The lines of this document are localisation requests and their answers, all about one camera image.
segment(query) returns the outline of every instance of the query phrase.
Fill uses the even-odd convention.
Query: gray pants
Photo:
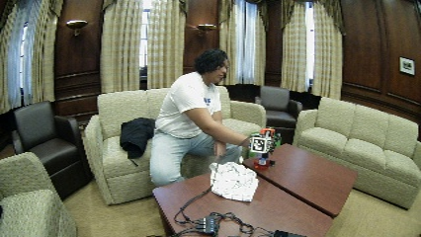
[[[188,153],[203,157],[214,156],[214,142],[212,136],[206,133],[182,139],[163,132],[156,132],[151,157],[151,176],[158,187],[184,180],[180,173],[184,155]],[[220,157],[219,163],[226,164],[230,161],[239,163],[242,151],[242,146],[227,144],[227,153]]]

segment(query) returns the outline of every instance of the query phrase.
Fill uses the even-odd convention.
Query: wall sconce
[[[212,24],[202,24],[196,27],[199,29],[199,36],[203,37],[204,34],[216,30],[216,26]]]
[[[87,21],[82,20],[71,20],[66,23],[66,25],[75,30],[75,36],[78,37],[80,35],[80,29],[84,28],[88,25]]]

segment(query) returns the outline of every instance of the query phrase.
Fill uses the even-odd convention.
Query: black leather armchair
[[[289,90],[286,88],[262,86],[262,95],[256,102],[266,109],[266,125],[276,129],[283,143],[292,143],[293,131],[299,114],[303,110],[300,102],[291,100]]]
[[[67,198],[92,180],[78,121],[54,115],[51,102],[28,105],[14,112],[15,153],[34,152],[51,175],[60,198]]]

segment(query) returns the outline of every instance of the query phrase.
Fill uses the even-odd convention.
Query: black jacket
[[[136,118],[122,124],[120,146],[130,159],[140,158],[147,150],[148,140],[155,136],[156,120]]]

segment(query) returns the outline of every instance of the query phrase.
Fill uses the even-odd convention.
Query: striped curtain
[[[6,59],[2,61],[0,73],[3,78],[7,78],[2,82],[2,114],[31,103],[54,101],[54,41],[62,5],[62,0],[20,1],[8,14],[0,43],[2,58]],[[26,80],[22,84],[22,40],[26,22]]]
[[[325,7],[315,3],[316,60],[312,94],[341,99],[343,34]]]
[[[35,1],[40,14],[32,55],[32,102],[54,101],[54,42],[63,1]]]
[[[238,84],[238,39],[236,39],[236,8],[232,0],[222,0],[220,11],[220,48],[227,52],[230,58],[230,70],[222,85]]]
[[[222,1],[222,11],[220,11],[220,48],[227,51],[230,57],[231,69],[228,72],[227,79],[220,83],[222,85],[236,85],[242,83],[239,81],[238,71],[239,71],[239,58],[238,49],[240,48],[238,43],[238,32],[239,32],[239,22],[236,16],[240,14],[238,8],[234,7],[232,0]],[[256,18],[255,25],[255,37],[256,45],[252,48],[255,51],[255,65],[254,75],[246,80],[246,84],[263,85],[264,84],[264,67],[266,67],[266,27],[264,27],[264,15]]]
[[[280,87],[305,91],[307,32],[305,6],[296,3],[289,23],[283,32],[283,63]]]
[[[7,21],[0,32],[0,77],[8,78],[8,49],[11,46],[12,29],[18,15],[18,5],[15,5],[8,14]],[[12,109],[10,103],[8,80],[0,80],[0,114],[7,113]]]
[[[154,2],[148,40],[148,89],[170,87],[183,74],[186,9],[175,0]]]
[[[143,0],[104,2],[102,92],[139,90]]]

